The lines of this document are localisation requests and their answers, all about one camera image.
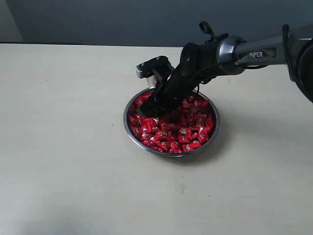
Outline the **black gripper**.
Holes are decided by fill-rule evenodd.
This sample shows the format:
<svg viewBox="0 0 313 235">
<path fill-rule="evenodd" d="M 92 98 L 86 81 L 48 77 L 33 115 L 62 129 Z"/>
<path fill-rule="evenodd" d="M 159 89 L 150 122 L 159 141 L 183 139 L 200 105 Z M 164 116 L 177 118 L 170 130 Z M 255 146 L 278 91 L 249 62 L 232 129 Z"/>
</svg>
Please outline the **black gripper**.
<svg viewBox="0 0 313 235">
<path fill-rule="evenodd" d="M 201 73 L 196 75 L 198 71 L 194 70 L 191 74 L 185 73 L 185 67 L 178 66 L 171 73 L 165 86 L 155 93 L 155 98 L 149 97 L 137 107 L 136 111 L 140 116 L 150 118 L 160 117 L 176 109 L 182 101 L 190 95 L 203 80 Z"/>
</svg>

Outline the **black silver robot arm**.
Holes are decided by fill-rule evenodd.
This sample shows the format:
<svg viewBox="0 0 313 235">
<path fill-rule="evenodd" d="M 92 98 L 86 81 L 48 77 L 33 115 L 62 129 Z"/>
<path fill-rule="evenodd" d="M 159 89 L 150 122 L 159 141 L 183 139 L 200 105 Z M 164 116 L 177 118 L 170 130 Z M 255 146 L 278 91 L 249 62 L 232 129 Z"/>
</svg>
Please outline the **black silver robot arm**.
<svg viewBox="0 0 313 235">
<path fill-rule="evenodd" d="M 207 22 L 201 22 L 199 27 L 210 39 L 201 45 L 187 43 L 177 67 L 172 67 L 165 56 L 136 67 L 139 78 L 156 79 L 153 94 L 137 109 L 140 115 L 158 117 L 176 109 L 199 84 L 217 76 L 238 75 L 271 65 L 286 65 L 291 81 L 312 100 L 312 25 L 290 28 L 285 24 L 280 34 L 255 42 L 227 33 L 215 35 Z"/>
</svg>

